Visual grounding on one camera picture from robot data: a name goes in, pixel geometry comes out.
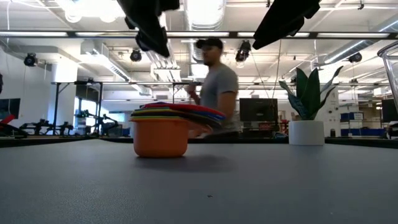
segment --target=potted plant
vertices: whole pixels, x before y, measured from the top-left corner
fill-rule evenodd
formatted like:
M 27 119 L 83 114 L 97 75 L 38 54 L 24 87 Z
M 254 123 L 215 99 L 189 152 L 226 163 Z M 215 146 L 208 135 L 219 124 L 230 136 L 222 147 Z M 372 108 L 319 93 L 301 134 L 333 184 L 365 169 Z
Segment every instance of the potted plant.
M 325 86 L 320 88 L 318 69 L 314 69 L 307 77 L 303 70 L 297 68 L 296 95 L 287 86 L 285 81 L 279 81 L 279 85 L 287 91 L 288 99 L 292 108 L 298 115 L 299 121 L 289 122 L 289 143 L 301 146 L 320 146 L 325 143 L 325 133 L 323 132 L 323 121 L 314 121 L 319 109 L 325 105 L 326 99 L 333 91 L 330 88 L 333 79 L 338 76 L 340 67 L 334 76 Z M 321 94 L 326 92 L 325 98 L 321 101 Z

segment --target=snake plant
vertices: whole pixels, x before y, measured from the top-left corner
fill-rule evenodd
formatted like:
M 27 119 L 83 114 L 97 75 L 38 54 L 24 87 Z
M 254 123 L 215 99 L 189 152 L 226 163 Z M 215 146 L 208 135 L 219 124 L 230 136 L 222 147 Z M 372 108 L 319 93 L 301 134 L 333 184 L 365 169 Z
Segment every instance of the snake plant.
M 293 94 L 285 81 L 279 81 L 280 87 L 287 91 L 290 104 L 298 112 L 298 115 L 300 115 L 302 120 L 315 119 L 319 109 L 325 105 L 329 94 L 335 89 L 335 87 L 330 88 L 330 86 L 333 79 L 338 76 L 342 68 L 343 66 L 336 70 L 334 76 L 322 87 L 322 89 L 320 88 L 319 72 L 317 68 L 311 72 L 309 77 L 306 76 L 303 70 L 297 68 L 297 95 Z M 327 91 L 327 93 L 325 98 L 321 101 L 321 94 L 324 91 Z

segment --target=orange plastic bowl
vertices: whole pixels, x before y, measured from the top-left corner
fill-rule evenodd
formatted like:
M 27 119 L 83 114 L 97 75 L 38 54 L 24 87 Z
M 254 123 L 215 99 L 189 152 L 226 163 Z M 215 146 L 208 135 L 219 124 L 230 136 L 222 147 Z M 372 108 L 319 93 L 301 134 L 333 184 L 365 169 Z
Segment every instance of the orange plastic bowl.
M 180 157 L 188 147 L 188 121 L 175 118 L 132 119 L 134 151 L 151 158 Z

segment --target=black cap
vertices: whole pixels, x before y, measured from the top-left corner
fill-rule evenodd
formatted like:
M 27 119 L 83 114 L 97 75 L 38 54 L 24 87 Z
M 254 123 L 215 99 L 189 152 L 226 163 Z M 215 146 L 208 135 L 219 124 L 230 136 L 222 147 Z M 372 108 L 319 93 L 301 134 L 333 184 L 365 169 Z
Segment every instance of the black cap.
M 219 38 L 212 38 L 206 40 L 198 40 L 196 42 L 196 47 L 201 49 L 203 46 L 214 46 L 218 47 L 219 49 L 223 49 L 223 42 Z

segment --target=white planter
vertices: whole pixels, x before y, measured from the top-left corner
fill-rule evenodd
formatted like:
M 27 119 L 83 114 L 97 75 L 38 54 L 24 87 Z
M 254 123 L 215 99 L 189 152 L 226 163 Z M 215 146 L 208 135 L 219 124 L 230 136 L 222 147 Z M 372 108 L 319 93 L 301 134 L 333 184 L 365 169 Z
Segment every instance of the white planter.
M 324 145 L 323 121 L 289 122 L 289 144 L 296 146 Z

